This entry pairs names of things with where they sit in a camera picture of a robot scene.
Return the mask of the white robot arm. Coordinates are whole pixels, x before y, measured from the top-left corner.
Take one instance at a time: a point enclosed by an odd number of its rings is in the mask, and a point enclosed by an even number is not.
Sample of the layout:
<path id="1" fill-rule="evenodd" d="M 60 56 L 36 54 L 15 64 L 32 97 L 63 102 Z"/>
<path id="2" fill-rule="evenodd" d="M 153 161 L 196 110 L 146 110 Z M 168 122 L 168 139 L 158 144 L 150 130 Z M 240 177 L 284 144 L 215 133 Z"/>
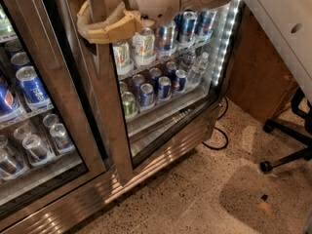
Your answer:
<path id="1" fill-rule="evenodd" d="M 219 0 L 104 0 L 107 19 L 91 20 L 85 3 L 78 13 L 78 29 L 83 37 L 103 43 L 111 28 L 126 11 L 134 11 L 143 25 L 171 20 L 178 10 L 213 8 Z M 243 0 L 286 62 L 292 76 L 312 100 L 312 0 Z"/>

